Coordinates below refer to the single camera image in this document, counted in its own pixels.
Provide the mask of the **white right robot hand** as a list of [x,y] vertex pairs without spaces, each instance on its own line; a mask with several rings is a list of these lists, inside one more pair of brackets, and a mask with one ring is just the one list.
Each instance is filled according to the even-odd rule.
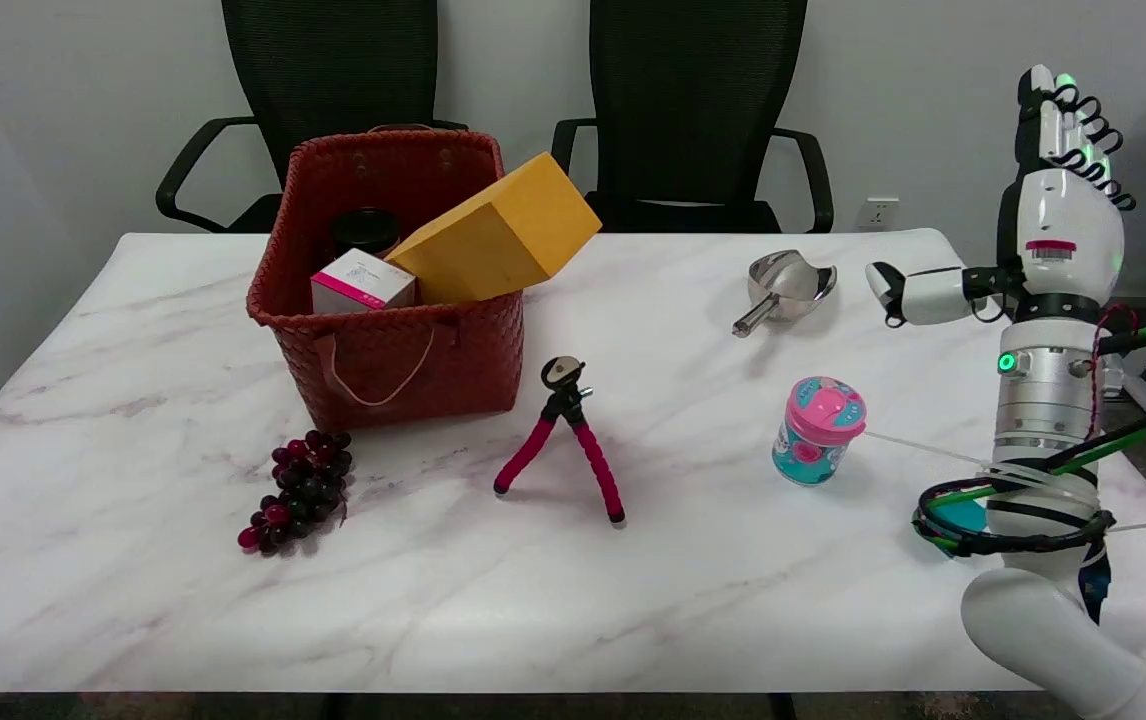
[[994,261],[913,273],[871,263],[889,328],[1102,314],[1125,255],[1122,216],[1136,205],[1110,164],[1123,133],[1102,100],[1043,64],[1022,75],[1017,104],[1017,177],[1000,196]]

